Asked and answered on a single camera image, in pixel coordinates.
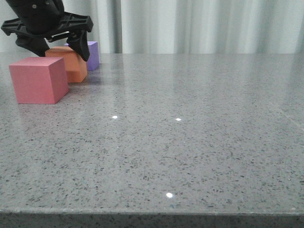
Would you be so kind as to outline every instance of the block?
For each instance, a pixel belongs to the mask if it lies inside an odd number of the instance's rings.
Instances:
[[[86,67],[88,71],[94,71],[99,67],[99,50],[98,50],[98,42],[96,41],[88,41],[87,43],[90,51],[90,58],[86,63]]]
[[[87,76],[86,62],[70,47],[53,47],[46,51],[46,56],[63,57],[69,83],[80,83]]]
[[[19,104],[56,104],[68,92],[62,57],[28,57],[9,71]]]

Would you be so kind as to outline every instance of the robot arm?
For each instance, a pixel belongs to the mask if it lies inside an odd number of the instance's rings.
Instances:
[[[64,11],[62,0],[6,0],[18,18],[7,20],[1,29],[9,36],[16,33],[16,44],[45,56],[48,42],[67,38],[69,46],[84,61],[89,59],[87,32],[91,32],[93,22],[89,16],[81,16]]]

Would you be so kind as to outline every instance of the curtain fold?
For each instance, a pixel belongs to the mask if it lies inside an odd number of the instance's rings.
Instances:
[[[90,15],[101,53],[299,53],[303,0],[63,0]],[[0,1],[0,20],[16,16]],[[0,35],[0,51],[20,51]]]

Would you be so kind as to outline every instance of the purple cube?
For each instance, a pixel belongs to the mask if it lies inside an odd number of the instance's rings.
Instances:
[[[88,71],[93,71],[99,67],[98,42],[88,41],[87,45],[89,47],[90,58],[86,63],[86,67]]]

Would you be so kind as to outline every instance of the speckled stone surface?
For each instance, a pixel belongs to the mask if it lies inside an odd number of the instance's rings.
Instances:
[[[28,56],[0,54],[0,228],[304,227],[304,55],[102,55],[22,105]]]

